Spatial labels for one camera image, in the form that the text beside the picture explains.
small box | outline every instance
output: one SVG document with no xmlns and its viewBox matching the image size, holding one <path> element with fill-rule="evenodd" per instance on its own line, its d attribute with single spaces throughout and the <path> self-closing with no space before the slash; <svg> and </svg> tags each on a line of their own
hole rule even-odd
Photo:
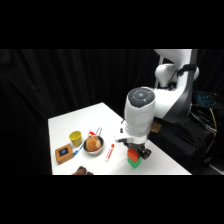
<svg viewBox="0 0 224 224">
<path fill-rule="evenodd" d="M 67 162 L 68 160 L 74 158 L 71 145 L 66 145 L 60 149 L 55 150 L 56 160 L 59 165 Z"/>
</svg>

yellow cup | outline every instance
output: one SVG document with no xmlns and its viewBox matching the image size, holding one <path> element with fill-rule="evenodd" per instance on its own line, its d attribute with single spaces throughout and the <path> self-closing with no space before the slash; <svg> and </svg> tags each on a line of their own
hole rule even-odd
<svg viewBox="0 0 224 224">
<path fill-rule="evenodd" d="M 69 138 L 75 147 L 79 147 L 82 144 L 82 133 L 80 131 L 72 132 Z"/>
</svg>

white tabletop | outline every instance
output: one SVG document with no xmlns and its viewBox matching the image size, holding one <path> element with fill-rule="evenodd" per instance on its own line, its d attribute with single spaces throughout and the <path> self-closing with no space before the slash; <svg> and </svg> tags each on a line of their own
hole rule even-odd
<svg viewBox="0 0 224 224">
<path fill-rule="evenodd" d="M 119 130 L 121 121 L 122 118 L 104 103 L 49 119 L 53 175 L 71 175 L 80 166 L 95 175 L 190 175 L 150 141 L 146 142 L 146 147 L 152 151 L 151 156 L 133 169 L 127 162 L 127 147 L 114 141 L 115 130 Z M 89 130 L 96 132 L 99 127 L 103 129 L 101 137 L 105 142 L 101 154 L 93 157 L 82 149 L 73 159 L 62 165 L 57 164 L 56 149 L 70 144 L 73 151 L 76 150 L 69 140 L 70 133 L 80 131 L 85 140 Z M 111 144 L 115 144 L 115 148 L 109 162 L 105 162 Z"/>
</svg>

black cloth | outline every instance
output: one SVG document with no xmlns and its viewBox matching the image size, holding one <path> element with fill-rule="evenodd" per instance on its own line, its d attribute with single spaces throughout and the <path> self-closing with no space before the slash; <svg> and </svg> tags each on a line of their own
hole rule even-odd
<svg viewBox="0 0 224 224">
<path fill-rule="evenodd" d="M 1 174 L 51 174 L 48 119 L 100 102 L 123 116 L 158 61 L 152 50 L 1 49 Z"/>
<path fill-rule="evenodd" d="M 203 162 L 207 149 L 206 139 L 210 133 L 193 120 L 182 125 L 160 119 L 155 119 L 155 122 L 162 125 L 162 128 L 159 133 L 151 132 L 149 140 L 189 172 L 193 172 Z"/>
</svg>

black curtain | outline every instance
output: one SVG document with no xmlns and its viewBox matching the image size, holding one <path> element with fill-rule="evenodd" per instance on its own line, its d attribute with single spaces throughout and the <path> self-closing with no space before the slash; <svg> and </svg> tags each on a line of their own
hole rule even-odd
<svg viewBox="0 0 224 224">
<path fill-rule="evenodd" d="M 152 50 L 1 49 L 1 172 L 51 174 L 48 119 L 100 102 L 122 116 L 158 61 Z"/>
</svg>

